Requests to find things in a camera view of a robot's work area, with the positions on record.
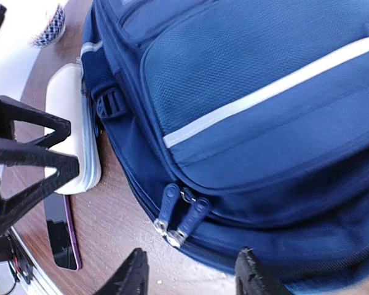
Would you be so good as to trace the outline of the navy blue student backpack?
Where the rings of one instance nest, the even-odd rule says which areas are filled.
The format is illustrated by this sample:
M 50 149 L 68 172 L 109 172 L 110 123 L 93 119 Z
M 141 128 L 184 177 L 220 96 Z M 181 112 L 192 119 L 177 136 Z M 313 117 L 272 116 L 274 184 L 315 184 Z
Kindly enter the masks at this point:
M 369 1 L 94 1 L 81 60 L 173 247 L 296 294 L 369 276 Z

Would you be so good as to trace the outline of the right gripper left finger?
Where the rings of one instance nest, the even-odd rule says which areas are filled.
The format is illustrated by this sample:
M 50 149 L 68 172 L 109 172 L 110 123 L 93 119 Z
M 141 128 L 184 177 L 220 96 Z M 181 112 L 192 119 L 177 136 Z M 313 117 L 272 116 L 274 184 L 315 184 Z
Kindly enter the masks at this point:
M 134 248 L 95 295 L 147 295 L 149 265 L 147 252 Z

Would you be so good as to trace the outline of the red patterned small bowl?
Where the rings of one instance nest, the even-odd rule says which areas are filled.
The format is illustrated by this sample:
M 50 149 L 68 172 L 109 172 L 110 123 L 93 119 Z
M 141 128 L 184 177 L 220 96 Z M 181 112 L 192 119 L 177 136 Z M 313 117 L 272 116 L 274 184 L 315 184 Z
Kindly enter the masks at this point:
M 65 11 L 61 4 L 56 3 L 54 10 L 46 12 L 47 24 L 30 37 L 29 45 L 34 48 L 43 49 L 58 42 L 65 33 Z

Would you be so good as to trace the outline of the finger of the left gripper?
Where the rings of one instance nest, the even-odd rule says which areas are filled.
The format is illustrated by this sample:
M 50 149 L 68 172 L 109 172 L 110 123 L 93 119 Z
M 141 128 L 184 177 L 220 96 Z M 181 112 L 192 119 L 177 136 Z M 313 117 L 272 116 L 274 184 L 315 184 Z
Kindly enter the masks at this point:
M 29 142 L 17 141 L 17 122 L 51 132 Z M 0 96 L 0 235 L 79 175 L 77 157 L 50 150 L 70 134 L 70 121 Z

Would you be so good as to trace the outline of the black smartphone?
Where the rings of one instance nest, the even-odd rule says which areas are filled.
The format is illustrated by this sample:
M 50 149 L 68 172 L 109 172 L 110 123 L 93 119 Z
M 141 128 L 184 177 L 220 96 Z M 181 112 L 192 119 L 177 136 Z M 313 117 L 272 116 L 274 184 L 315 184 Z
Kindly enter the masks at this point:
M 50 247 L 56 266 L 78 271 L 82 267 L 70 199 L 56 192 L 43 200 Z

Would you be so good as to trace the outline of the beige hard glasses case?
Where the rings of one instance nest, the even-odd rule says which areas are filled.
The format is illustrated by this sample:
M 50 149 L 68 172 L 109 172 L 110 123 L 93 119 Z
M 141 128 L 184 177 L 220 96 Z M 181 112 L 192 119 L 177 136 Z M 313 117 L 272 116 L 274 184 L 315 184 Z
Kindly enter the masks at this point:
M 95 187 L 101 178 L 101 163 L 92 123 L 92 108 L 82 92 L 82 68 L 77 63 L 61 67 L 50 79 L 46 91 L 46 112 L 71 123 L 66 140 L 51 151 L 73 155 L 79 161 L 79 175 L 56 190 L 74 195 Z

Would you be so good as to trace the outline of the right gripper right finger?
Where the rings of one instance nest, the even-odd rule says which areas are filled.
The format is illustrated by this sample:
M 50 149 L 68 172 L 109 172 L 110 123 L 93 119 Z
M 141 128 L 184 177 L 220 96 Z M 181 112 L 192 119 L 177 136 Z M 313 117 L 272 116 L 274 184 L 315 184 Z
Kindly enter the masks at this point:
M 292 294 L 261 263 L 250 248 L 243 247 L 239 252 L 235 263 L 235 272 L 237 295 Z

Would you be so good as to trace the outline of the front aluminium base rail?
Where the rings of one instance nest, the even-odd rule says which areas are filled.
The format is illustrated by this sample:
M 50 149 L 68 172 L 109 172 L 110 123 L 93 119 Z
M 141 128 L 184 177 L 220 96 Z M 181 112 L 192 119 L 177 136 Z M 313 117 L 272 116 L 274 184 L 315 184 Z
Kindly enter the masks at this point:
M 0 294 L 61 294 L 15 228 L 0 237 Z

